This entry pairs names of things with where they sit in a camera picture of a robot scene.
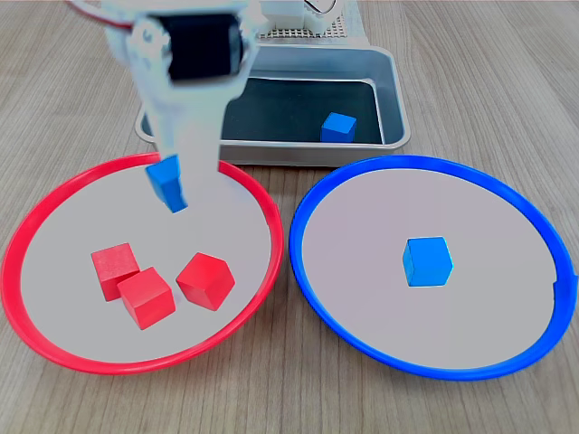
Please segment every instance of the wooden table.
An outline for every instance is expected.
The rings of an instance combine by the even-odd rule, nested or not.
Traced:
[[[518,189],[579,269],[579,4],[363,2],[394,54],[413,129],[439,156]],[[54,187],[151,150],[138,95],[102,29],[60,2],[0,2],[0,241]],[[251,168],[285,229],[327,172]],[[579,322],[540,363],[476,383],[430,381],[361,355],[320,322],[291,273],[209,353],[162,372],[97,377],[33,353],[0,316],[2,433],[576,433]]]

